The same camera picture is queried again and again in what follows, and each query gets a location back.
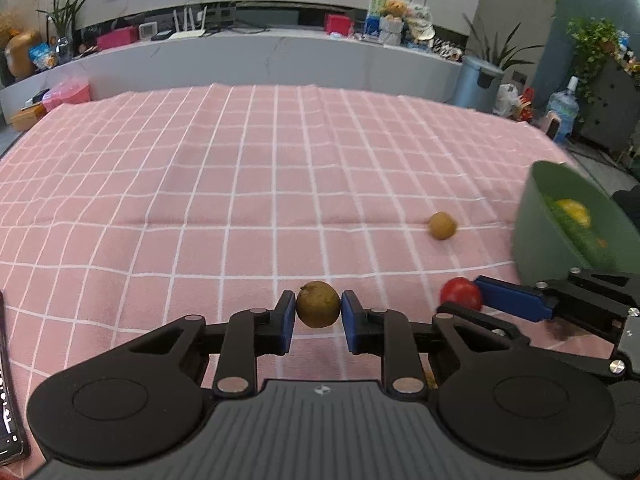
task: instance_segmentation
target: red box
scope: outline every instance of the red box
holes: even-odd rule
[[[107,50],[115,46],[128,45],[135,43],[139,38],[137,27],[117,28],[98,37],[98,48],[100,50]]]
[[[324,31],[327,34],[338,32],[346,38],[351,31],[351,25],[351,20],[341,14],[326,14],[324,16]]]

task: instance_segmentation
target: plush toy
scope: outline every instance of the plush toy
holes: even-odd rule
[[[395,18],[402,18],[406,13],[406,2],[402,0],[389,0],[383,9],[382,15],[391,14]]]
[[[29,58],[29,49],[41,43],[40,33],[29,30],[11,38],[4,49],[6,62],[17,80],[25,79],[35,72],[36,67]]]
[[[415,41],[432,40],[436,31],[433,28],[433,16],[427,6],[409,4],[404,20],[409,25],[409,32]]]

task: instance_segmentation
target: teddy bear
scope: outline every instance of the teddy bear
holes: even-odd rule
[[[402,18],[406,13],[406,2],[402,0],[389,0],[383,9],[382,15],[388,16],[391,14],[394,18]]]

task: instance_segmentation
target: trash can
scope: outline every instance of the trash can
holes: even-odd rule
[[[504,70],[477,57],[465,57],[450,104],[491,113]]]

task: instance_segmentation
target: red tomato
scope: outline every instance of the red tomato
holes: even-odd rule
[[[482,309],[482,293],[474,282],[466,278],[453,278],[440,290],[440,303],[452,301],[471,310]]]

